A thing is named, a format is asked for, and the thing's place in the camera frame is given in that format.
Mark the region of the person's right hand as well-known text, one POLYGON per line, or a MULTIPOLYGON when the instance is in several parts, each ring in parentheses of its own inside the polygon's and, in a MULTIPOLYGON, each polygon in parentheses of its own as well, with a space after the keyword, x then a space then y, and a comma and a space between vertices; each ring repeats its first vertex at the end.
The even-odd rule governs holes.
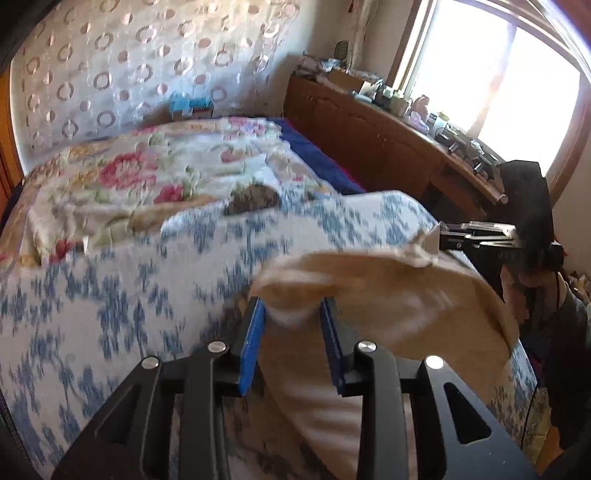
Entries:
POLYGON ((506 266, 502 267, 500 278, 504 302, 511 310, 518 324, 523 325, 529 319, 525 288, 515 279, 506 266))

